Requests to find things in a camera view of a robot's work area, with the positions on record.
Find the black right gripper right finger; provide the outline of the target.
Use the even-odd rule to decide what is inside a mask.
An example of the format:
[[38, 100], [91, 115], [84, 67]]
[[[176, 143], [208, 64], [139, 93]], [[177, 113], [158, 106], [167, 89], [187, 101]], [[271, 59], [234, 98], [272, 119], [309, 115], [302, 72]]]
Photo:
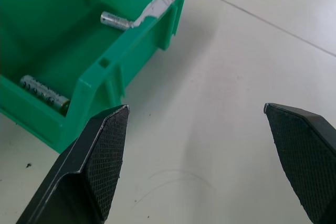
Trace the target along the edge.
[[274, 144], [301, 206], [313, 224], [336, 224], [336, 129], [322, 116], [266, 103]]

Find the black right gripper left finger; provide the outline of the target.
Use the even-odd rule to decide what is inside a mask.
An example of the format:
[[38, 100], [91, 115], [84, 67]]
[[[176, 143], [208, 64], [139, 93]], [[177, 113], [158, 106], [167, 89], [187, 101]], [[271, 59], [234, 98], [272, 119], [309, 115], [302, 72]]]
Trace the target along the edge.
[[104, 224], [120, 178], [128, 105], [93, 116], [56, 159], [16, 224]]

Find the silver AA battery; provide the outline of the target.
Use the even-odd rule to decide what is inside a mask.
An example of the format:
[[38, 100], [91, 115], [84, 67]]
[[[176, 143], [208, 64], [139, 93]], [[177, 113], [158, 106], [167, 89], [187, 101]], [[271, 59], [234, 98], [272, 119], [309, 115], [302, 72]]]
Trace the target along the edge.
[[133, 22], [108, 12], [101, 13], [100, 22], [121, 31], [126, 31], [133, 26]]
[[70, 105], [70, 100], [67, 97], [57, 93], [30, 75], [21, 77], [19, 83], [23, 89], [37, 99], [42, 100], [49, 107], [66, 116]]

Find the green plastic storage bin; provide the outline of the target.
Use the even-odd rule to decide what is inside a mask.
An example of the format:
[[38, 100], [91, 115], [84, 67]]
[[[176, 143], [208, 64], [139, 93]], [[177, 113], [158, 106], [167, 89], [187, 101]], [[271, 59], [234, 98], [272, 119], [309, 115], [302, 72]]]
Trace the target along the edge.
[[[159, 18], [121, 31], [102, 12], [134, 22], [152, 0], [0, 0], [0, 111], [57, 152], [97, 113], [121, 103], [124, 90], [176, 34], [184, 0]], [[67, 97], [61, 115], [23, 89], [30, 75]]]

